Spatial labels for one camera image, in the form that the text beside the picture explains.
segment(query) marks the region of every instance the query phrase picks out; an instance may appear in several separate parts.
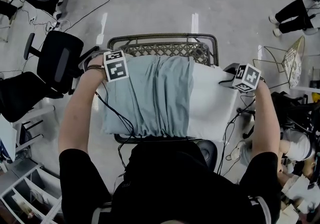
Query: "black t-shirt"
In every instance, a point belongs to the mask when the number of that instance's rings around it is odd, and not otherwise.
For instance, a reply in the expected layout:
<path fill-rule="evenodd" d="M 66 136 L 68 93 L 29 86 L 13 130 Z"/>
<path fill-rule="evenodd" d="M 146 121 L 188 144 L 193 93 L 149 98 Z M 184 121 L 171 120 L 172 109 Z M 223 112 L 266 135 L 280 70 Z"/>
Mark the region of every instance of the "black t-shirt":
<path fill-rule="evenodd" d="M 259 224 L 268 222 L 268 215 L 271 223 L 276 222 L 281 191 L 276 154 L 256 156 L 240 185 L 235 185 L 208 169 L 194 143 L 184 143 L 136 146 L 124 182 L 113 195 L 111 213 L 99 223 Z M 111 200 L 101 177 L 83 151 L 65 150 L 59 160 L 65 220 L 91 223 L 93 211 Z M 263 198 L 267 209 L 255 203 L 256 197 Z"/>

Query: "floor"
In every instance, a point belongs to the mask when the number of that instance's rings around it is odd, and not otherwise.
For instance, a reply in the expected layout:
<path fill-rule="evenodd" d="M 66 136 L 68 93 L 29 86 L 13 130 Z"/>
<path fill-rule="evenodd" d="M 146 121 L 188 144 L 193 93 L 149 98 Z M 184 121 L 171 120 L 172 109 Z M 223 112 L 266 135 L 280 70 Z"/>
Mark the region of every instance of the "floor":
<path fill-rule="evenodd" d="M 107 0 L 64 0 L 62 10 L 63 19 L 74 24 L 82 16 Z M 283 35 L 275 38 L 272 33 L 274 25 L 268 20 L 269 14 L 274 14 L 293 0 L 111 0 L 93 14 L 87 16 L 68 33 L 79 37 L 84 42 L 84 51 L 96 44 L 97 35 L 101 32 L 102 15 L 107 12 L 107 21 L 104 33 L 103 45 L 115 36 L 161 33 L 161 32 L 192 32 L 213 34 L 218 40 L 219 60 L 222 68 L 232 62 L 252 63 L 253 58 L 263 58 L 264 53 L 260 49 L 263 45 L 278 48 L 288 48 L 303 33 L 301 31 Z M 36 23 L 46 23 L 48 20 L 54 22 L 41 10 L 35 10 L 28 3 L 24 4 L 24 10 L 31 17 L 37 15 Z M 193 27 L 192 16 L 198 14 L 197 28 Z M 24 66 L 23 52 L 26 40 L 31 32 L 35 32 L 34 47 L 40 47 L 44 38 L 44 25 L 29 25 L 28 14 L 19 11 L 12 28 L 9 30 L 8 43 L 0 43 L 0 70 L 20 70 Z M 63 29 L 69 27 L 68 21 L 63 21 Z M 320 41 L 319 35 L 311 35 L 305 38 L 308 54 L 318 54 Z M 37 58 L 33 57 L 25 65 L 24 71 L 36 71 Z M 263 70 L 263 76 L 268 77 L 270 70 Z M 4 73 L 5 77 L 18 75 L 19 72 Z M 64 108 L 69 100 L 65 96 L 59 100 L 45 99 L 41 105 L 53 104 L 56 109 L 54 113 L 43 116 L 44 122 L 41 132 L 45 139 L 40 140 L 32 146 L 32 158 L 41 162 L 45 167 L 55 173 L 59 173 L 58 159 L 58 132 L 62 121 Z M 101 132 L 102 118 L 97 98 L 94 99 L 92 109 L 89 154 L 99 170 L 109 190 L 113 190 L 115 179 L 124 169 L 118 156 L 118 143 L 112 135 Z M 238 98 L 235 109 L 243 107 Z M 243 119 L 239 118 L 226 148 L 228 154 L 237 142 L 242 139 Z M 221 153 L 222 143 L 217 143 Z M 128 162 L 131 145 L 124 145 L 122 155 L 124 161 Z M 222 173 L 225 173 L 233 164 L 233 161 L 223 163 Z M 232 182 L 240 180 L 245 171 L 240 163 L 235 164 L 226 175 Z"/>

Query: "chair armrest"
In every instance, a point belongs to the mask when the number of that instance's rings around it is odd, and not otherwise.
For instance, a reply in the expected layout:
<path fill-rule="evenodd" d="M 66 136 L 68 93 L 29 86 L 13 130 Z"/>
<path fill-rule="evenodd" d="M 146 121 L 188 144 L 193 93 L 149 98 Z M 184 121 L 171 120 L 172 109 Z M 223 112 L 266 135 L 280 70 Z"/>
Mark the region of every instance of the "chair armrest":
<path fill-rule="evenodd" d="M 67 67 L 68 59 L 69 59 L 70 51 L 66 48 L 63 49 L 62 54 L 60 56 L 60 60 L 58 66 L 55 71 L 54 80 L 55 82 L 61 82 L 63 75 L 65 74 L 65 70 Z"/>
<path fill-rule="evenodd" d="M 29 35 L 29 38 L 28 38 L 28 40 L 27 40 L 27 42 L 26 42 L 26 45 L 25 45 L 25 49 L 24 49 L 24 59 L 25 60 L 27 60 L 28 59 L 28 57 L 29 57 L 29 53 L 30 53 L 30 48 L 31 48 L 31 46 L 32 46 L 32 42 L 33 42 L 33 40 L 34 40 L 34 37 L 35 37 L 35 34 L 34 33 L 30 33 L 30 35 Z"/>

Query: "metal basket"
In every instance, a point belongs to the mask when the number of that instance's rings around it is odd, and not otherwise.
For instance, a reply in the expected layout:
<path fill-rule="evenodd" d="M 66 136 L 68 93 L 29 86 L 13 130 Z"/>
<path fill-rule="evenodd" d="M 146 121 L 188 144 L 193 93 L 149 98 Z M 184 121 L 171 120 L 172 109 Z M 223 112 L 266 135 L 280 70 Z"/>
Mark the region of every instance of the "metal basket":
<path fill-rule="evenodd" d="M 109 40 L 108 49 L 122 50 L 126 54 L 134 57 L 143 55 L 166 55 L 193 57 L 194 61 L 207 66 L 219 66 L 218 43 L 217 39 L 211 34 L 195 33 L 157 33 L 157 34 L 139 34 L 122 37 L 115 37 Z M 119 143 L 137 144 L 141 142 L 160 142 L 156 137 L 137 136 L 137 138 L 126 138 L 115 134 L 114 138 Z M 161 138 L 161 141 L 183 141 L 200 139 L 185 138 Z"/>

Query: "light blue cloth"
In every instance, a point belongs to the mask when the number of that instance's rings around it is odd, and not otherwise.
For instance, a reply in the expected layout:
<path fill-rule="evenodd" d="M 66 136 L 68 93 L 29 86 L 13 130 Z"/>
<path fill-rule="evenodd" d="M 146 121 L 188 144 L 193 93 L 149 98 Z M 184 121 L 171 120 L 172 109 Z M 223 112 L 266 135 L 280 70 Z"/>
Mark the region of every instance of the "light blue cloth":
<path fill-rule="evenodd" d="M 130 58 L 129 78 L 107 84 L 108 104 L 132 122 L 135 135 L 185 137 L 194 63 L 181 56 Z M 106 133 L 130 134 L 114 112 L 104 111 Z"/>

